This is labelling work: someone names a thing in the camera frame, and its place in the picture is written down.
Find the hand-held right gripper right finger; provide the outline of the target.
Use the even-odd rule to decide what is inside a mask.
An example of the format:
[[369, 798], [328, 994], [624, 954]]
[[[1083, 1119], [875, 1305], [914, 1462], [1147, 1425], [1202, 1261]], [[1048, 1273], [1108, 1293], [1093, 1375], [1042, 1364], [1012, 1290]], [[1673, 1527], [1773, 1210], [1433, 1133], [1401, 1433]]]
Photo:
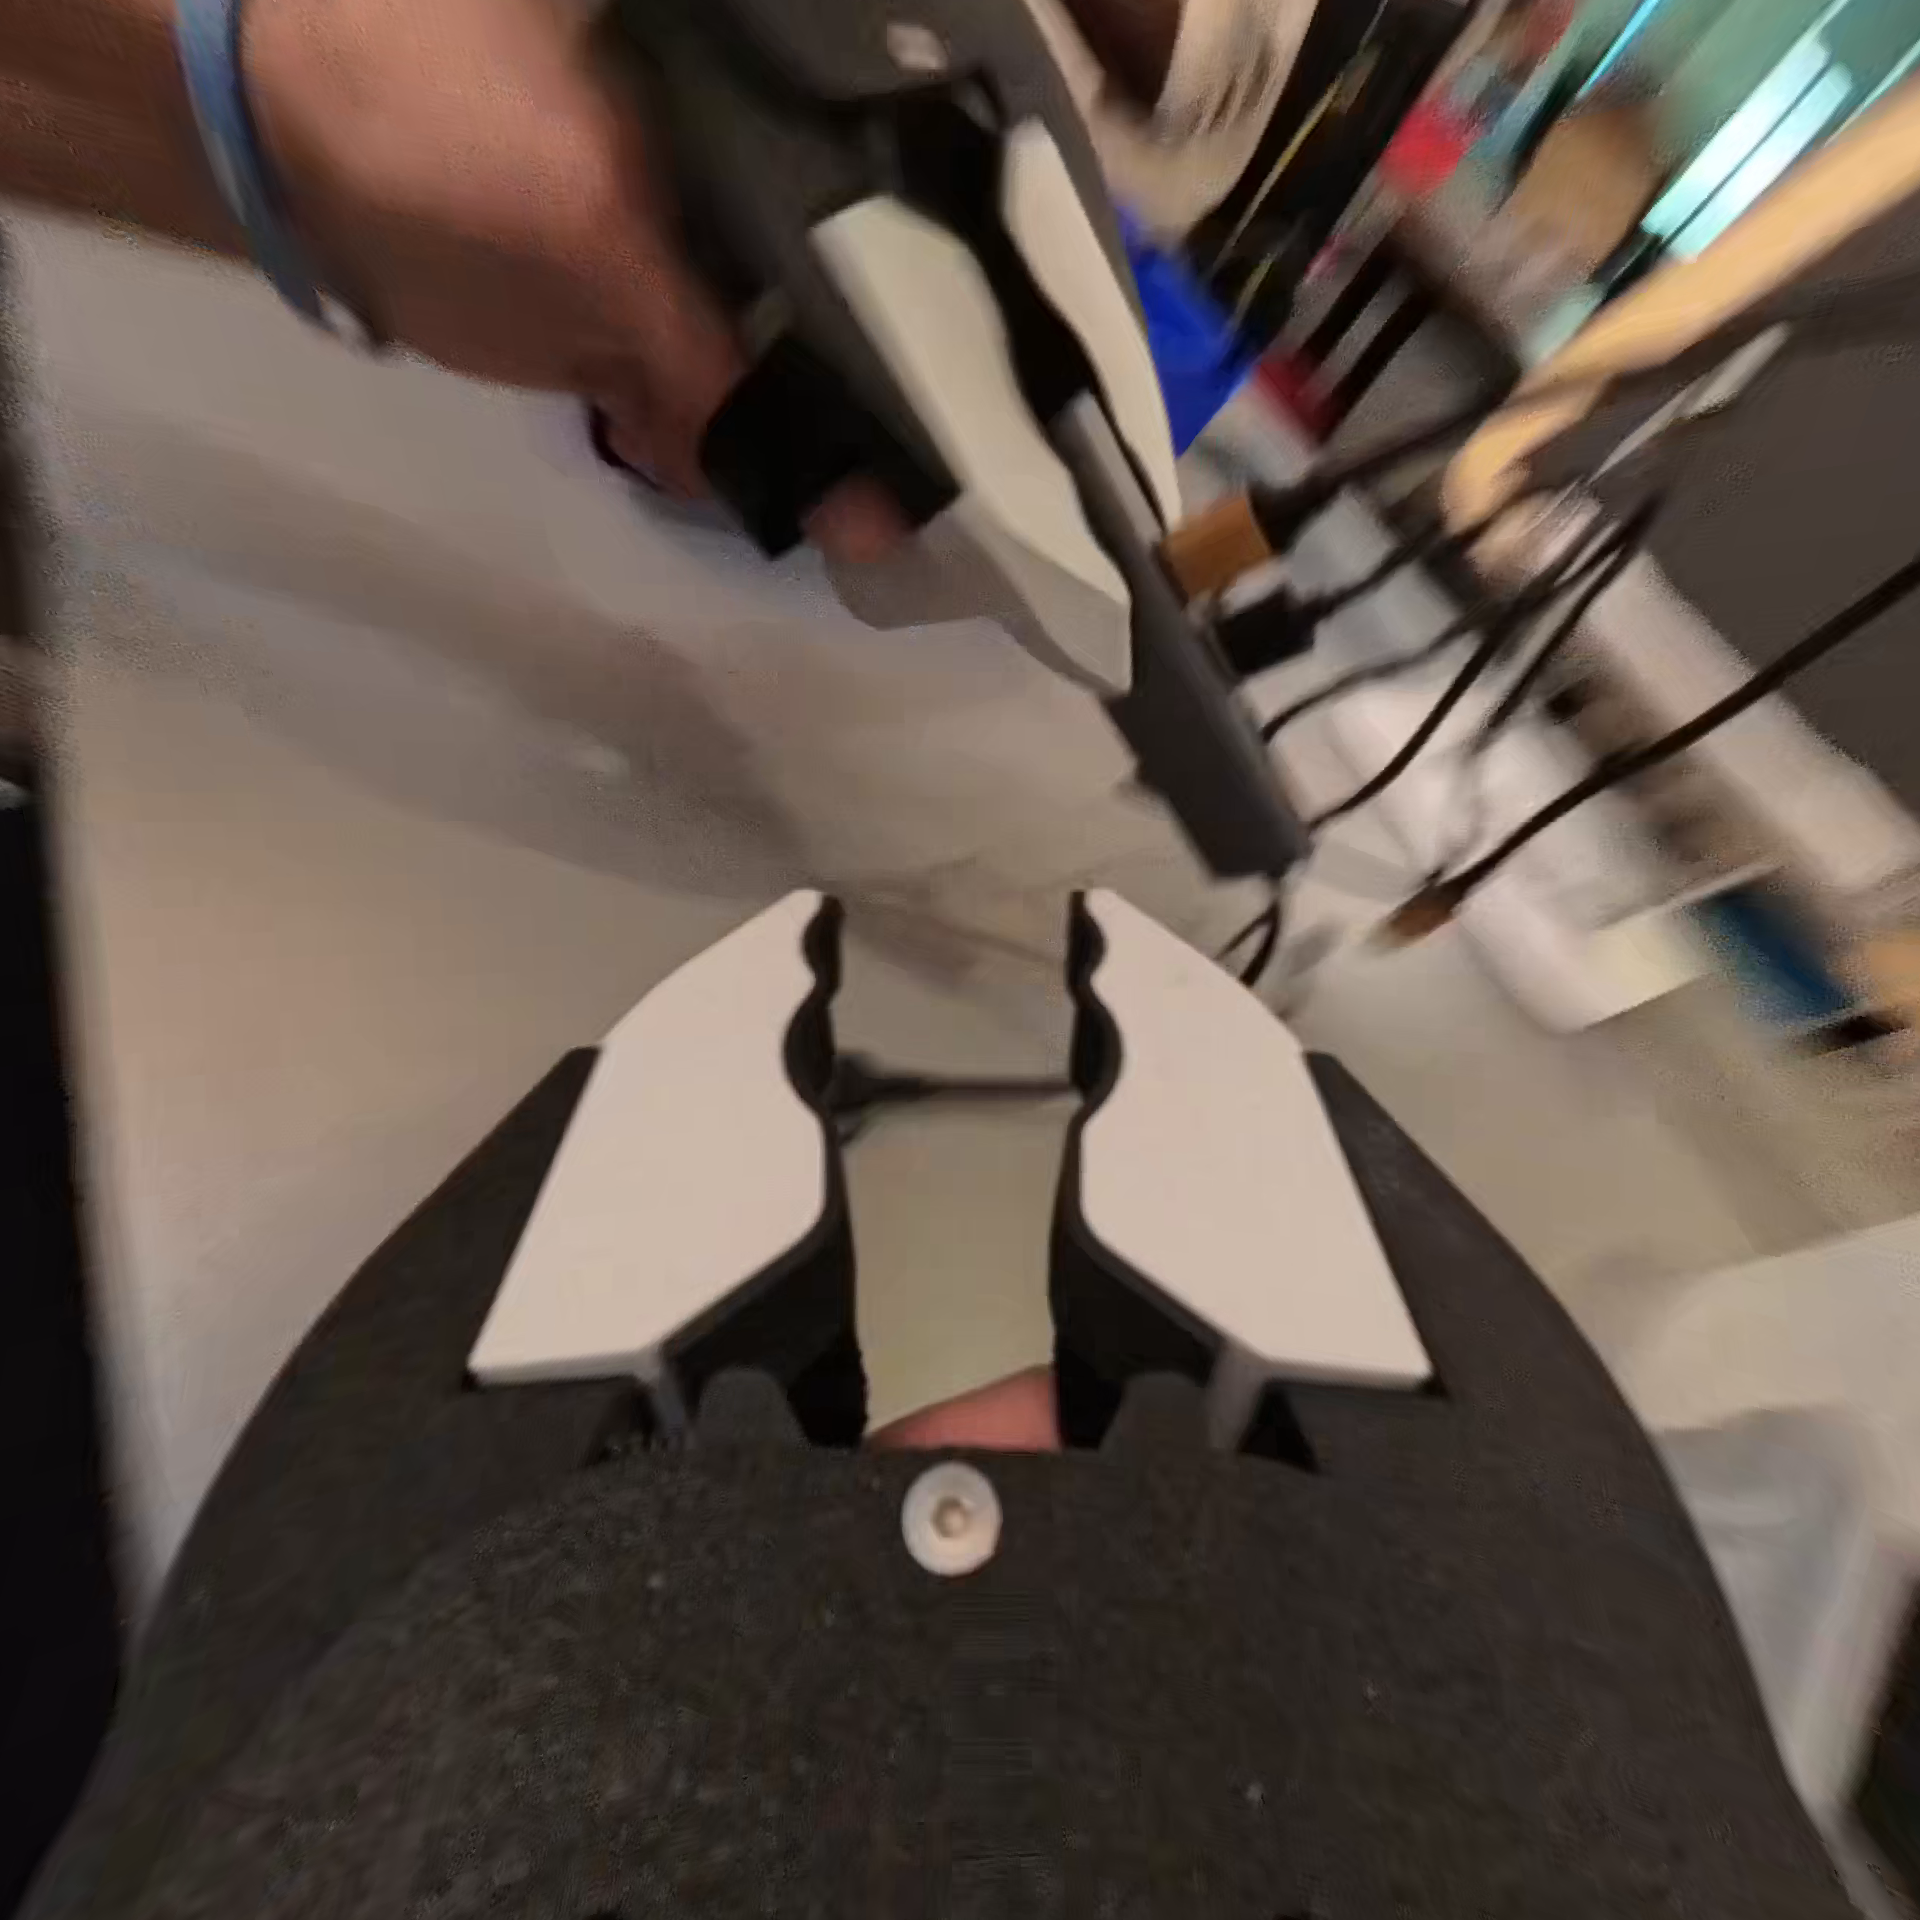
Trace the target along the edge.
[[1216, 1448], [1249, 1448], [1295, 1384], [1427, 1391], [1433, 1359], [1285, 1022], [1108, 888], [1069, 903], [1066, 986], [1063, 1439], [1096, 1447], [1153, 1375], [1197, 1390]]

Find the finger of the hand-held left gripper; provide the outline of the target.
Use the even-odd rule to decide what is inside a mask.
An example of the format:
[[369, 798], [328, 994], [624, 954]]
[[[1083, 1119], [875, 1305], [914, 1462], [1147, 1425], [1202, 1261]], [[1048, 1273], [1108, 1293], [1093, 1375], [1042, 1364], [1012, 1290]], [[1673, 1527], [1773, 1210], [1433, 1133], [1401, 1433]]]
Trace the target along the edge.
[[893, 197], [812, 230], [840, 297], [957, 484], [954, 512], [1025, 608], [1025, 647], [1100, 697], [1133, 682], [1133, 602], [1017, 384], [971, 248]]
[[1001, 142], [1000, 212], [1045, 300], [1082, 345], [1162, 521], [1181, 516], [1162, 380], [1124, 254], [1103, 242], [1050, 125], [1017, 120]]

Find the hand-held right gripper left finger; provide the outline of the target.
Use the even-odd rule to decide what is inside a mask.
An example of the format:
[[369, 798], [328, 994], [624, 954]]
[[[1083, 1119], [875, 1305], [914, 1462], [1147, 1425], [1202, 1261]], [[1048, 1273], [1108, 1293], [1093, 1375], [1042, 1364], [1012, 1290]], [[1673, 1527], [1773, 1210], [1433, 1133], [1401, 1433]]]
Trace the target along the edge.
[[471, 1344], [475, 1384], [623, 1380], [682, 1433], [723, 1373], [755, 1372], [810, 1442], [861, 1439], [841, 933], [836, 901], [788, 893], [616, 1022]]

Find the blue plastic bin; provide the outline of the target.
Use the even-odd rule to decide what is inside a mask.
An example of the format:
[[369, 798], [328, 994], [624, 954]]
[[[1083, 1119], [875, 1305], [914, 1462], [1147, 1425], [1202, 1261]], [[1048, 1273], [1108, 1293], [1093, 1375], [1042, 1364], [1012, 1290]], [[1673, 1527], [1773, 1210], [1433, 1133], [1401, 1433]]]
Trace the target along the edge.
[[1231, 399], [1256, 376], [1251, 350], [1196, 270], [1124, 207], [1120, 239], [1136, 279], [1147, 350], [1169, 412], [1178, 454], [1201, 440]]

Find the black multi-port USB hub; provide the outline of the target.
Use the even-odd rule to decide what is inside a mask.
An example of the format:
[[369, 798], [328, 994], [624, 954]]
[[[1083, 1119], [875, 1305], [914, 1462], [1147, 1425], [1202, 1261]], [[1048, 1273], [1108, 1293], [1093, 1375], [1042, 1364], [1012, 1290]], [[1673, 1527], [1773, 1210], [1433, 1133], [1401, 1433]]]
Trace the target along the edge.
[[1306, 854], [1257, 721], [1178, 593], [1162, 521], [1103, 401], [1077, 394], [1048, 426], [1091, 534], [1129, 593], [1132, 678], [1105, 706], [1136, 774], [1221, 879], [1283, 879]]

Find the person's left forearm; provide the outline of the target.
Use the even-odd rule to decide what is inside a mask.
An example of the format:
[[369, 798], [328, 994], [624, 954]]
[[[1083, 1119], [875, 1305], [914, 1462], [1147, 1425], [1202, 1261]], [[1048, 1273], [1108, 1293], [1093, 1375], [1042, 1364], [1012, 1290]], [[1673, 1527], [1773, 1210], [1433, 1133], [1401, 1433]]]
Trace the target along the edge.
[[170, 1], [3, 5], [3, 200], [243, 257]]

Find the grey desk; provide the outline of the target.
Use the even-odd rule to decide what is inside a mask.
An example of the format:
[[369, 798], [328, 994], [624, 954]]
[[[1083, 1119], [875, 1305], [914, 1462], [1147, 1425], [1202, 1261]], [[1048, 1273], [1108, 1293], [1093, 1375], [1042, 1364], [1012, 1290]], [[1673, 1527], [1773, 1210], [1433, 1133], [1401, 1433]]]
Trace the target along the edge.
[[[361, 359], [249, 272], [5, 220], [51, 545], [42, 687], [117, 1490], [144, 1628], [43, 1914], [1852, 1914], [1655, 1439], [1553, 1289], [1308, 1040], [1387, 1041], [1575, 1210], [1384, 933], [1338, 798], [1205, 872], [1107, 713], [948, 591], [592, 460], [569, 399]], [[1108, 888], [1308, 1052], [1428, 1357], [1060, 1428], [1067, 914]], [[868, 1424], [723, 1373], [468, 1351], [605, 1033], [788, 893], [841, 904], [832, 1117]]]

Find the person's left hand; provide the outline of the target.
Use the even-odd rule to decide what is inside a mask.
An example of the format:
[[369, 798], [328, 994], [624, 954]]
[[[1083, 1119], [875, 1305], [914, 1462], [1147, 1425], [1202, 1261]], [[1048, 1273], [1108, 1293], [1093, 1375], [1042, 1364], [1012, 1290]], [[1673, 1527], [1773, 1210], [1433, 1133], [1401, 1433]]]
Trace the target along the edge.
[[586, 399], [616, 454], [707, 490], [747, 370], [580, 5], [244, 5], [261, 150], [307, 257], [388, 345]]

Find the white folding stand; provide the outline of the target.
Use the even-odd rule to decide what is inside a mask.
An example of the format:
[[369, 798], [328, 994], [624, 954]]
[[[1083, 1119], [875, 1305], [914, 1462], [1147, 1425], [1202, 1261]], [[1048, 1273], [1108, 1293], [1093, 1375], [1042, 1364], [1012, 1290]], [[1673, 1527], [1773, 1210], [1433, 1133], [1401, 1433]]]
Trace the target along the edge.
[[[1492, 585], [1604, 544], [1664, 495], [1642, 549], [1580, 616], [1514, 718], [1469, 742], [1577, 588], [1522, 625], [1423, 757], [1355, 818], [1394, 848], [1351, 879], [1387, 914], [1485, 860], [1618, 753], [1681, 729], [1915, 552], [1915, 338], [1813, 348], [1773, 329], [1715, 407], [1629, 397], [1519, 476], [1450, 495], [1444, 527], [1503, 508], [1473, 559]], [[1577, 1031], [1667, 996], [1712, 959], [1698, 916], [1732, 895], [1794, 951], [1789, 1022], [1844, 1017], [1866, 943], [1915, 924], [1915, 600], [1657, 768], [1544, 826], [1450, 926], [1539, 1022]]]

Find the blue wristband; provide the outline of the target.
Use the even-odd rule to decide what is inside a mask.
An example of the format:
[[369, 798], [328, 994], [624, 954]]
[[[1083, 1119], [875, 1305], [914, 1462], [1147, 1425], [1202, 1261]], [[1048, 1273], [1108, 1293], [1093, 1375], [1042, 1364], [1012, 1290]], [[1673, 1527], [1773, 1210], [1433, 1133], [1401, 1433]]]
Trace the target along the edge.
[[375, 352], [378, 332], [322, 279], [266, 152], [244, 68], [244, 10], [243, 1], [171, 5], [171, 41], [208, 172], [274, 294], [332, 341]]

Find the person's dark clothing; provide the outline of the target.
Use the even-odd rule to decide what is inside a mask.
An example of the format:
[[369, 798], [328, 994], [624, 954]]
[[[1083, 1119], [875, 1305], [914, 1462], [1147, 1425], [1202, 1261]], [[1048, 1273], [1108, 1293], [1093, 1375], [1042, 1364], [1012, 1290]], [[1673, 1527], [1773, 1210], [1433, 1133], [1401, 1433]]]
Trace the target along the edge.
[[5, 1736], [52, 1748], [91, 1743], [107, 1724], [122, 1623], [65, 1058], [40, 525], [10, 286], [3, 353]]

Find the wood-framed black board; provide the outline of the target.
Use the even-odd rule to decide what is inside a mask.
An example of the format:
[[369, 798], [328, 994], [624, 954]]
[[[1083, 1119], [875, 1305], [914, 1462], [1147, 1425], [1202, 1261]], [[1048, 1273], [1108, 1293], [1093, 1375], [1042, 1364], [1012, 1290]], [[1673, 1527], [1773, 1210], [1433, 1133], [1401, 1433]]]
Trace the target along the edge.
[[1869, 229], [1919, 188], [1919, 96], [1890, 92], [1805, 160], [1700, 254], [1667, 262], [1604, 303], [1451, 457], [1444, 525], [1460, 529], [1522, 493], [1531, 454], [1571, 431], [1640, 373], [1676, 364]]

